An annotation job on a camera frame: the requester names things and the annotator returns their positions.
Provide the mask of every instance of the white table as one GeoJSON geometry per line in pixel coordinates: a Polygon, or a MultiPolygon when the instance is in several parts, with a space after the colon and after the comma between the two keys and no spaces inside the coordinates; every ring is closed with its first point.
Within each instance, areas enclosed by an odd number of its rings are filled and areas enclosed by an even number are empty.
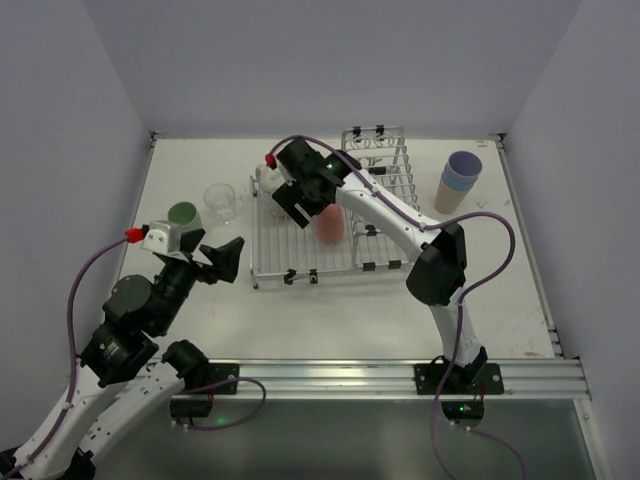
{"type": "MultiPolygon", "coordinates": [[[[429,309],[406,290],[406,271],[344,276],[320,285],[261,282],[254,290],[249,275],[251,201],[249,175],[264,161],[275,139],[159,140],[140,202],[136,225],[166,218],[176,202],[193,202],[208,233],[203,243],[218,246],[237,235],[247,241],[233,285],[196,285],[167,337],[155,339],[161,352],[171,342],[189,339],[210,358],[237,359],[424,359],[442,352],[429,309]],[[213,183],[234,187],[238,219],[221,226],[210,218],[203,193],[213,183]]],[[[338,139],[328,141],[339,146],[338,139]]],[[[484,171],[456,211],[478,209],[516,214],[495,143],[473,140],[407,140],[421,211],[433,209],[439,175],[457,150],[478,155],[484,171]]],[[[494,270],[504,259],[504,228],[490,219],[463,223],[468,282],[494,270]]],[[[492,358],[554,356],[531,267],[518,228],[517,248],[508,269],[468,297],[476,333],[492,358]]],[[[122,275],[152,278],[161,262],[137,245],[129,246],[122,275]]]]}

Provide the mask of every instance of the gray wall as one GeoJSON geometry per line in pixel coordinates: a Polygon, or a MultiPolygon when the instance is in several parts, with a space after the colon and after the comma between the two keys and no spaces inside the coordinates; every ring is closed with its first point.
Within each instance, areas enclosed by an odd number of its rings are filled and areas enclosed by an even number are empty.
{"type": "Polygon", "coordinates": [[[83,0],[172,134],[506,131],[579,0],[83,0]]]}
{"type": "Polygon", "coordinates": [[[560,338],[637,478],[640,3],[585,0],[507,146],[560,338]]]}
{"type": "MultiPolygon", "coordinates": [[[[131,219],[147,138],[84,7],[0,2],[0,449],[28,438],[66,385],[73,278],[131,219]]],[[[78,344],[117,254],[79,293],[78,344]]]]}

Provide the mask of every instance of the purple cup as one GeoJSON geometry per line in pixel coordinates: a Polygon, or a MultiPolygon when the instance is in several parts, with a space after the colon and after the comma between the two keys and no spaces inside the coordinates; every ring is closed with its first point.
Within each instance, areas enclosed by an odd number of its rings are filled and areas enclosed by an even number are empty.
{"type": "Polygon", "coordinates": [[[482,161],[473,153],[454,152],[444,166],[445,180],[458,184],[474,184],[482,172],[482,161]]]}

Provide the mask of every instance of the dish rack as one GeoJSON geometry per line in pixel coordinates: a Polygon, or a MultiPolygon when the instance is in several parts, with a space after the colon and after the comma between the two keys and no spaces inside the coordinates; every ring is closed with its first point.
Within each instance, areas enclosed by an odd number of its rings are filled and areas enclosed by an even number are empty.
{"type": "MultiPolygon", "coordinates": [[[[360,160],[380,185],[419,210],[402,127],[350,128],[342,133],[341,149],[360,160]]],[[[284,212],[274,209],[273,200],[260,188],[259,175],[256,170],[250,177],[253,288],[266,279],[280,279],[286,285],[308,279],[317,284],[327,275],[381,272],[409,265],[404,252],[384,232],[344,208],[342,241],[323,244],[316,238],[313,223],[302,229],[284,212]]]]}

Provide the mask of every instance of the cup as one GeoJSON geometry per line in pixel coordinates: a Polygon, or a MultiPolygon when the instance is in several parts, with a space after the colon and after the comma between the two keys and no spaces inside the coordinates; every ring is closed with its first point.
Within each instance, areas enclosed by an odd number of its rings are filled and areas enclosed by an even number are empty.
{"type": "Polygon", "coordinates": [[[482,161],[471,152],[451,154],[440,176],[434,206],[440,213],[450,214],[458,208],[482,172],[482,161]]]}
{"type": "Polygon", "coordinates": [[[193,203],[176,203],[169,209],[167,220],[180,225],[182,233],[191,232],[202,228],[202,221],[198,214],[198,209],[193,203]]]}
{"type": "Polygon", "coordinates": [[[229,223],[236,218],[236,192],[226,183],[211,185],[204,192],[204,203],[216,220],[229,223]]]}

